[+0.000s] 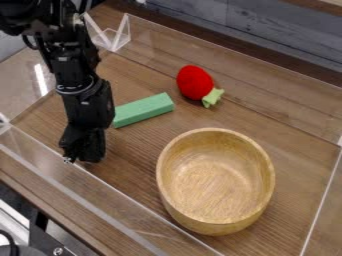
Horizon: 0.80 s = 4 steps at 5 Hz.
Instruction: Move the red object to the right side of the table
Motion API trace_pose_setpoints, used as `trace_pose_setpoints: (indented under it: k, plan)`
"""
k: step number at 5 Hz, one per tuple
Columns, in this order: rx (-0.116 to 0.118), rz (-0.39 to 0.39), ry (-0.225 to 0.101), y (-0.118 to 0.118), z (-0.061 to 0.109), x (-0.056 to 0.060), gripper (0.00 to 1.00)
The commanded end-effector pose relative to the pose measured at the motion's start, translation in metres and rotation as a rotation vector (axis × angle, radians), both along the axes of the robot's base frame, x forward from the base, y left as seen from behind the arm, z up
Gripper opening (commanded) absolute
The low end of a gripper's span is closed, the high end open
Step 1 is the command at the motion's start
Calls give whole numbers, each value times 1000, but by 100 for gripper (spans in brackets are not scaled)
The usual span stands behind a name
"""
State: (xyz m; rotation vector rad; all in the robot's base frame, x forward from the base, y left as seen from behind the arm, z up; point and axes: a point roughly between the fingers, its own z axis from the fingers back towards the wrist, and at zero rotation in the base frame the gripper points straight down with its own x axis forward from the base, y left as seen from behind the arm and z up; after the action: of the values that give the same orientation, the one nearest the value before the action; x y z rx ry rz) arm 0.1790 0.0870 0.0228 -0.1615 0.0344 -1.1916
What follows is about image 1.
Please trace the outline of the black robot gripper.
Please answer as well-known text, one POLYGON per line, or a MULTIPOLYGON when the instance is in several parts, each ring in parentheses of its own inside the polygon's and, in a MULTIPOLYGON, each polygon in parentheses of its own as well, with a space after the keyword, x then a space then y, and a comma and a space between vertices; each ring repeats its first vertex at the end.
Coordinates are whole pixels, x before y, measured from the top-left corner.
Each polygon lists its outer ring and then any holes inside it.
POLYGON ((116 117, 110 82, 100 79, 86 87, 57 85, 62 96, 67 127, 59 140, 66 163, 74 163, 85 154, 87 130, 94 130, 87 139, 86 161, 98 163, 106 156, 106 132, 116 117))

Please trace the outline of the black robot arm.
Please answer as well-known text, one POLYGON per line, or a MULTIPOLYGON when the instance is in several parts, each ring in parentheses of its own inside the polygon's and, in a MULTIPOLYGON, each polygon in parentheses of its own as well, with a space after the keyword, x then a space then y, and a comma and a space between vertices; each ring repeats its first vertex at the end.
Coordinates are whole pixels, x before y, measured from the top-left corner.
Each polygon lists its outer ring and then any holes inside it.
POLYGON ((0 0, 0 31, 23 38, 55 75, 67 126, 59 141, 65 160, 91 163, 106 155, 106 129, 116 117, 110 82, 97 73, 100 50, 73 0, 0 0))

